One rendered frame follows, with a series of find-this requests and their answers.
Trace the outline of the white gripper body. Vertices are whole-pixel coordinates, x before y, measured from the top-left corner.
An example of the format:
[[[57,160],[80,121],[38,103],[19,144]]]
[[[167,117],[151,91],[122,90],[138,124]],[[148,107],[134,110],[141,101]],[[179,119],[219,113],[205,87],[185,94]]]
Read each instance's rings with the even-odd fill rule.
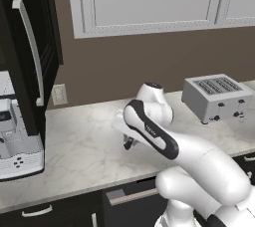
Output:
[[[131,136],[131,130],[128,128],[124,121],[124,111],[117,110],[112,121],[112,128],[118,130],[119,132],[125,134],[126,136]]]

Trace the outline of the black cabinet door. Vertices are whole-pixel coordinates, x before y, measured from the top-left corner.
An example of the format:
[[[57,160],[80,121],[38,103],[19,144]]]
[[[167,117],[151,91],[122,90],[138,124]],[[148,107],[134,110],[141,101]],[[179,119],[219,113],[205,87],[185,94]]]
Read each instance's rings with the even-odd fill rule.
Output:
[[[55,0],[20,0],[25,6],[35,37],[42,83],[37,79],[32,49],[20,11],[12,7],[14,1],[0,0],[0,49],[27,133],[37,135],[45,132],[47,107],[37,106],[36,100],[49,100],[59,66],[63,63]]]

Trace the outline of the black open drawer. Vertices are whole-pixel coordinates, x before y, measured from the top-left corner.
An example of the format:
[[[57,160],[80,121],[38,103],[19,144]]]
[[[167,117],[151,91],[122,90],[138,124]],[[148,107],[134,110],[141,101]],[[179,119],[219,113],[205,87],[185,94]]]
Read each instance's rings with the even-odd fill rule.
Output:
[[[154,227],[166,208],[167,200],[159,194],[112,205],[110,200],[155,188],[155,177],[137,180],[103,190],[105,227]]]

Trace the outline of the silver four-slot toaster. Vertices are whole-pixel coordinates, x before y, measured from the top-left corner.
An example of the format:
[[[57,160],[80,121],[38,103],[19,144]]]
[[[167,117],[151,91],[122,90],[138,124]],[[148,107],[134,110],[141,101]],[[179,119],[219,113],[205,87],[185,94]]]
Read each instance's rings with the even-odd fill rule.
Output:
[[[181,101],[208,124],[220,120],[244,117],[253,94],[241,83],[224,74],[186,78]]]

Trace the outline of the black drawer front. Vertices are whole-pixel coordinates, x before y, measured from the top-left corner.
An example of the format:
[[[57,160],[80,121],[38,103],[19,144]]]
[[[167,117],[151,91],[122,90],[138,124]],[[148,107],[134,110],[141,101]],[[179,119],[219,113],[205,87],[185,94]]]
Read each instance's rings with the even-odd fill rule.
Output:
[[[243,171],[248,175],[252,185],[255,185],[255,161],[246,162],[244,156],[255,157],[255,152],[238,155],[234,157],[237,164],[243,169]]]
[[[92,214],[101,207],[100,191],[58,199],[31,207],[0,213],[0,227],[93,227]],[[22,217],[21,212],[34,212],[53,206],[53,211],[36,217]]]

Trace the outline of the white coffee machine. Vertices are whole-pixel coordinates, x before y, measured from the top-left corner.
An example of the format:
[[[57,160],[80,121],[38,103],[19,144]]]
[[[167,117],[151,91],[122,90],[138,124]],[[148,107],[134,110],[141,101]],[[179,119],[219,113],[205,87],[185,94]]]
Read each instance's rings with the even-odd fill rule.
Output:
[[[0,181],[19,179],[44,169],[41,135],[29,135],[16,100],[0,100]]]

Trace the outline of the white wall outlet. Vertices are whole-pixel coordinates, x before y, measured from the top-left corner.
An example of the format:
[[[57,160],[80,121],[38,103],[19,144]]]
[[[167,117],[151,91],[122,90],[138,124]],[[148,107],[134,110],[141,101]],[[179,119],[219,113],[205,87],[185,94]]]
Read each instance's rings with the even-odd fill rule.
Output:
[[[68,102],[66,86],[64,84],[54,85],[52,88],[53,105],[65,105]]]

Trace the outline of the wide white wall cabinet door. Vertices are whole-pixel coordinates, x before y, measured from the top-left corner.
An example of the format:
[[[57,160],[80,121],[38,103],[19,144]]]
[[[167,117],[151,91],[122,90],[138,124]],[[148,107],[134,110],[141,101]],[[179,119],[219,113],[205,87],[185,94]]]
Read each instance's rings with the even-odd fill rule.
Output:
[[[209,29],[219,0],[70,0],[77,39]]]

